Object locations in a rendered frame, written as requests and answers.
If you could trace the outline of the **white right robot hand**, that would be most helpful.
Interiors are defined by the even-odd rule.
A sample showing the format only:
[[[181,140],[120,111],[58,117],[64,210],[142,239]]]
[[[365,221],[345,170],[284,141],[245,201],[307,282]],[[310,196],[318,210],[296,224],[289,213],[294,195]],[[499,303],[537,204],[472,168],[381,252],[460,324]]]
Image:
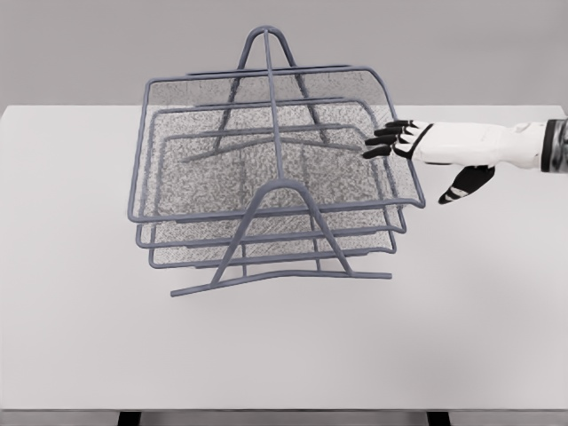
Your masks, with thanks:
[[[396,120],[374,131],[365,141],[365,159],[395,154],[429,165],[460,165],[462,170],[438,203],[467,197],[488,183],[499,160],[504,128],[498,125]]]

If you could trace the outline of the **grey mesh file tray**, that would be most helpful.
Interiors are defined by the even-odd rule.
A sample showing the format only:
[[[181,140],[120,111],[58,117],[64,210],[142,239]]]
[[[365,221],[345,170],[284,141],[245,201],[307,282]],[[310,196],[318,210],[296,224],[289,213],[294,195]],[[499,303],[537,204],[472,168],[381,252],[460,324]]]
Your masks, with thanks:
[[[225,246],[259,189],[295,181],[314,199],[274,188],[245,232],[250,245],[292,243],[325,250],[329,230],[346,249],[385,245],[405,225],[415,195],[408,167],[365,161],[364,139],[392,117],[385,105],[355,99],[289,99],[157,106],[141,125],[132,216],[145,248]]]
[[[292,67],[154,78],[146,85],[129,216],[137,223],[237,217],[271,182],[324,211],[425,203],[414,167],[367,160],[394,117],[369,67]]]
[[[156,267],[219,265],[252,197],[278,177],[276,138],[266,130],[175,135],[160,144],[149,213],[163,221],[139,239]],[[392,253],[402,226],[394,199],[395,171],[386,160],[360,155],[352,125],[288,126],[280,134],[284,178],[305,185],[347,257]],[[245,257],[262,263],[302,262],[312,253],[335,258],[312,225],[300,196],[275,190],[245,232]]]

